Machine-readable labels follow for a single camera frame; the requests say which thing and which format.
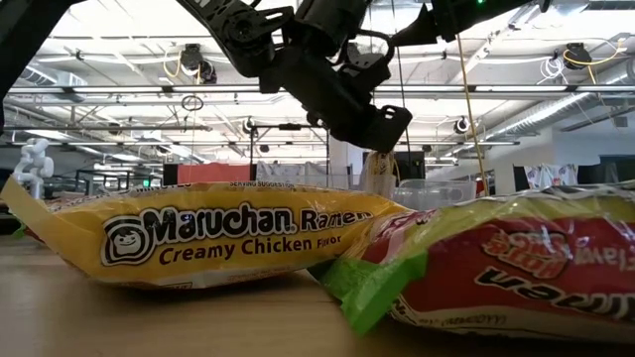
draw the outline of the clear plastic bin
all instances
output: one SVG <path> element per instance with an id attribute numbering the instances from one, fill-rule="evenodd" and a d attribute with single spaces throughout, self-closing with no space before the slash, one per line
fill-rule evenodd
<path id="1" fill-rule="evenodd" d="M 411 209 L 435 209 L 475 199 L 476 182 L 407 179 L 395 188 L 392 198 Z"/>

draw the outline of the ramen package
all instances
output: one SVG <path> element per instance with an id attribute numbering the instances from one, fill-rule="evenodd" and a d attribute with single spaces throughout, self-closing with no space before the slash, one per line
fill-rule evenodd
<path id="1" fill-rule="evenodd" d="M 635 342 L 635 184 L 378 217 L 315 275 L 360 333 L 386 312 L 455 333 Z"/>
<path id="2" fill-rule="evenodd" d="M 285 183 L 195 183 L 49 208 L 12 179 L 12 212 L 70 265 L 103 283 L 198 289 L 332 260 L 382 215 L 379 196 Z"/>

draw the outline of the red and green ramen package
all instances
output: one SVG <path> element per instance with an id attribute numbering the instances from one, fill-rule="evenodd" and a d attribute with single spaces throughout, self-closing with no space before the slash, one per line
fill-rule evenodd
<path id="1" fill-rule="evenodd" d="M 378 217 L 319 277 L 360 333 L 388 312 L 455 333 L 635 342 L 633 188 Z"/>

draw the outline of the table surface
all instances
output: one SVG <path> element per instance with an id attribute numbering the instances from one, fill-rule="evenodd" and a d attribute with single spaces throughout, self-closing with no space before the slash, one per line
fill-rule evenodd
<path id="1" fill-rule="evenodd" d="M 5 243 L 0 239 L 2 356 L 624 356 L 631 350 L 455 336 L 389 318 L 359 337 L 304 273 L 205 291 L 140 292 L 92 282 L 46 248 Z"/>

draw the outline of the ceiling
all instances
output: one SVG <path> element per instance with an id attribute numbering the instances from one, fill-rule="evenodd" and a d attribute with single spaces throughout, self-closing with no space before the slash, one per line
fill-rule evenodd
<path id="1" fill-rule="evenodd" d="M 558 11 L 539 14 L 535 7 L 526 9 L 526 16 L 516 23 L 517 30 L 507 31 L 510 19 L 518 13 L 511 11 L 481 23 L 461 34 L 465 57 L 490 44 L 488 54 L 468 72 L 468 81 L 479 84 L 554 84 L 554 79 L 541 73 L 541 66 L 554 51 L 562 52 L 567 43 L 583 42 L 595 60 L 610 58 L 616 52 L 617 40 L 622 39 L 620 54 L 595 70 L 602 71 L 625 59 L 635 47 L 632 11 L 583 11 L 572 4 Z M 395 10 L 387 1 L 379 2 L 367 16 L 364 29 L 395 33 L 417 17 L 422 0 L 397 1 Z M 265 0 L 259 9 L 281 6 L 297 7 L 296 0 Z M 60 71 L 70 72 L 85 80 L 87 85 L 152 85 L 169 83 L 192 84 L 194 79 L 181 72 L 171 77 L 164 70 L 164 59 L 169 71 L 177 70 L 174 60 L 185 44 L 201 44 L 201 51 L 217 72 L 219 84 L 256 83 L 253 78 L 240 76 L 228 63 L 220 48 L 206 29 L 174 0 L 89 0 L 72 6 L 52 31 L 34 57 L 31 67 L 55 76 Z M 358 38 L 357 45 L 365 51 L 382 51 L 379 40 Z M 390 65 L 392 84 L 462 84 L 457 43 L 440 43 L 401 49 Z M 569 82 L 590 82 L 587 71 L 562 71 Z M 16 85 L 33 85 L 19 79 Z M 50 97 L 10 96 L 31 108 L 68 119 L 71 105 L 76 116 L 85 116 L 82 125 L 120 122 L 123 125 L 206 125 L 210 131 L 159 130 L 162 138 L 176 141 L 244 141 L 248 137 L 241 126 L 247 117 L 257 124 L 305 123 L 301 104 L 287 94 L 263 95 L 258 93 L 206 94 L 205 105 L 195 114 L 187 115 L 180 105 L 150 105 L 149 102 L 169 100 L 157 95 L 128 95 L 123 99 L 145 102 L 143 105 L 82 105 L 56 102 Z M 89 95 L 86 103 L 111 100 L 104 95 Z M 402 105 L 400 97 L 378 97 L 376 105 Z M 467 114 L 462 99 L 424 99 L 409 97 L 405 101 L 415 119 L 409 134 L 411 140 L 445 140 L 453 135 L 453 123 Z M 472 112 L 479 130 L 487 130 L 535 103 L 532 100 L 506 100 L 504 98 L 472 100 Z M 120 135 L 117 140 L 125 140 Z M 267 140 L 319 142 L 321 132 L 309 130 L 280 132 L 272 130 Z M 192 147 L 206 160 L 239 162 L 241 151 L 248 148 Z M 272 147 L 265 158 L 318 158 L 326 155 L 321 144 Z"/>

